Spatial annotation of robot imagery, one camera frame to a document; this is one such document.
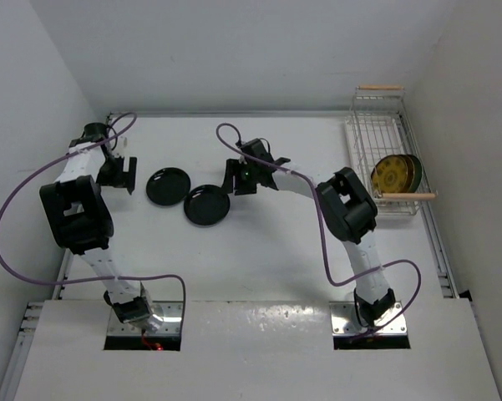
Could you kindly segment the black plate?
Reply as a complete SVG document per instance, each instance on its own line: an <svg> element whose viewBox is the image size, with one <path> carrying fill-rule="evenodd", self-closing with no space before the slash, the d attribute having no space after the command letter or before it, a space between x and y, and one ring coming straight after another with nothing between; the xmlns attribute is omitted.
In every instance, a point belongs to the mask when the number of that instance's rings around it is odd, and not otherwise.
<svg viewBox="0 0 502 401"><path fill-rule="evenodd" d="M217 185L199 185L184 200L185 216L197 226L216 225L230 208L229 196Z"/></svg>
<svg viewBox="0 0 502 401"><path fill-rule="evenodd" d="M148 199L158 206L174 206L190 193L189 175L180 168L165 167L156 171L147 181L145 192Z"/></svg>

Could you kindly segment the yellow patterned plate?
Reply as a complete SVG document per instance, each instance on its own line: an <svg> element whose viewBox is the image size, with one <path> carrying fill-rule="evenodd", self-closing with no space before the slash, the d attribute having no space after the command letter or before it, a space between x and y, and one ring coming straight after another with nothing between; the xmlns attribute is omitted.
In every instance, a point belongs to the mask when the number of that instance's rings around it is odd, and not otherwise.
<svg viewBox="0 0 502 401"><path fill-rule="evenodd" d="M403 193L407 189L408 164L402 155L388 155L373 168L373 189L380 193Z"/></svg>
<svg viewBox="0 0 502 401"><path fill-rule="evenodd" d="M406 184L406 192L407 193L414 193L417 190L418 187L418 167L417 167L417 162L411 155L403 155L403 158L406 161L407 164L407 184Z"/></svg>

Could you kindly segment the blue green patterned plate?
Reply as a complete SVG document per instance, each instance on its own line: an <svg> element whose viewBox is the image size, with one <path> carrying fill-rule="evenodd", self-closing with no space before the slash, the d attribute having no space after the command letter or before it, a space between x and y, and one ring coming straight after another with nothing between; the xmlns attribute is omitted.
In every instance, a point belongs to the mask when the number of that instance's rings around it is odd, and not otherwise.
<svg viewBox="0 0 502 401"><path fill-rule="evenodd" d="M413 165L414 165L414 178L413 178L412 190L413 192L416 192L423 179L423 165L417 156L412 155L411 158L413 159Z"/></svg>

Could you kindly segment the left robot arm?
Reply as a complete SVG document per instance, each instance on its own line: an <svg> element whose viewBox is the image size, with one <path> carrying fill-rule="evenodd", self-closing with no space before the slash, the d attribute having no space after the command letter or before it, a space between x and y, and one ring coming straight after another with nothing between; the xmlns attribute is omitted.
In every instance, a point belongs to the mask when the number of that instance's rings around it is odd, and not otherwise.
<svg viewBox="0 0 502 401"><path fill-rule="evenodd" d="M110 249L114 223L106 206L101 188L110 186L135 188L137 159L116 157L109 145L89 147L104 142L109 127L89 123L76 140L72 140L63 172L52 184L39 190L48 223L57 244L80 256L103 280L104 300L123 324L142 332L158 331L163 318L154 309L150 295L140 282L122 279Z"/></svg>

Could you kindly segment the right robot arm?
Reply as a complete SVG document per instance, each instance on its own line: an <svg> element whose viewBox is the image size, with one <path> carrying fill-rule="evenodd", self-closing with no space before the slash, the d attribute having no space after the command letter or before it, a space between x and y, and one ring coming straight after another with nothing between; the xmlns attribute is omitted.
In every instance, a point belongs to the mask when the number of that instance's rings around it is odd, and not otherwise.
<svg viewBox="0 0 502 401"><path fill-rule="evenodd" d="M358 316L367 327L375 327L378 319L393 307L396 297L384 276L377 251L374 231L378 209L354 170L344 167L330 179L316 182L313 176L292 168L288 158L275 160L260 139L237 140L234 145L225 140L221 143L239 155L226 163L223 186L230 193L251 195L261 185L313 200L326 278L334 287L353 282ZM332 278L326 231L347 252L352 276L343 281Z"/></svg>

